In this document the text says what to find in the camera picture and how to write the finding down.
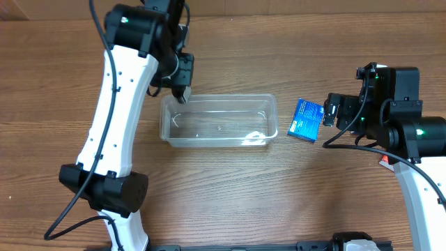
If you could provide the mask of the blue box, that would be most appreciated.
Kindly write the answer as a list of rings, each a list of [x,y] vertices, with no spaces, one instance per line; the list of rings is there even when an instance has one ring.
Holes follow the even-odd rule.
[[[307,100],[299,99],[288,130],[288,135],[314,143],[324,115],[324,108]]]

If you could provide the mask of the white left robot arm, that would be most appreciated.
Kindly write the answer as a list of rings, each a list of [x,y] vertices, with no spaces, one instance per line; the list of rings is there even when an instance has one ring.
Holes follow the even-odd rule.
[[[95,25],[105,47],[104,75],[86,143],[59,181],[106,224],[113,250],[149,250],[140,209],[148,177],[132,170],[132,149],[146,96],[191,94],[194,57],[184,52],[190,8],[182,0],[118,4]]]

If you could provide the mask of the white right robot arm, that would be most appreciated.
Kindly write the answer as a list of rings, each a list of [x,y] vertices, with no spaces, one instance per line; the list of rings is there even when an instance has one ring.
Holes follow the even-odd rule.
[[[445,119],[423,116],[420,71],[376,62],[356,70],[357,96],[329,93],[324,105],[300,101],[288,134],[315,142],[321,125],[339,129],[325,149],[378,153],[404,195],[415,250],[445,249]]]

